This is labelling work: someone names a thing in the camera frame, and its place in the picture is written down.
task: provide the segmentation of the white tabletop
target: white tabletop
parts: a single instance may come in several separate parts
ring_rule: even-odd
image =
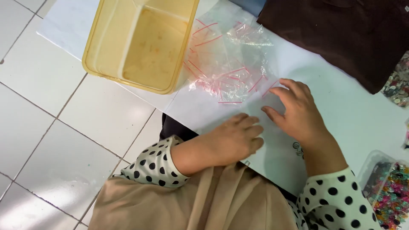
[[[196,15],[202,15],[217,1],[201,0]],[[58,0],[44,18],[38,33],[81,60],[98,3],[99,0]],[[268,59],[277,76],[301,81],[310,87],[325,124],[356,175],[368,154],[375,149],[396,159],[409,159],[409,153],[401,148],[409,110],[399,108],[380,93],[369,94],[355,79],[319,55],[270,31],[267,33],[274,44],[274,51],[269,53]],[[270,94],[262,99],[260,95],[254,95],[242,107],[235,107],[215,103],[205,92],[189,92],[186,86],[171,95],[121,86],[199,134],[208,132],[240,111],[258,116],[265,128],[262,136],[266,144],[248,159],[250,167],[295,195],[304,186],[306,172],[302,158],[292,147],[295,140],[260,111],[262,105],[284,111],[275,96]]]

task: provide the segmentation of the clear plastic bag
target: clear plastic bag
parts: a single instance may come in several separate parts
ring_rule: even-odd
[[[265,94],[277,81],[265,57],[271,46],[254,16],[219,1],[193,23],[184,60],[189,90],[204,90],[224,104],[241,104],[259,91]]]

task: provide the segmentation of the right hand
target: right hand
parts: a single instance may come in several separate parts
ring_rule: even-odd
[[[289,136],[300,142],[301,146],[312,144],[320,138],[332,137],[314,103],[309,87],[299,81],[280,79],[287,87],[275,87],[270,92],[279,96],[286,111],[281,115],[269,106],[261,110]]]

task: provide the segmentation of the person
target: person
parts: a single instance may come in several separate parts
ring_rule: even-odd
[[[280,83],[287,88],[270,91],[285,113],[262,111],[303,147],[308,179],[295,203],[238,163],[264,143],[258,118],[240,113],[207,134],[171,136],[143,150],[105,182],[88,229],[380,229],[308,86]]]

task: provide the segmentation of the brown fabric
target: brown fabric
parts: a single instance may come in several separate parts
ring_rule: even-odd
[[[280,191],[247,166],[208,168],[180,188],[111,178],[89,230],[297,229]]]
[[[381,90],[409,49],[409,0],[267,0],[258,23]]]

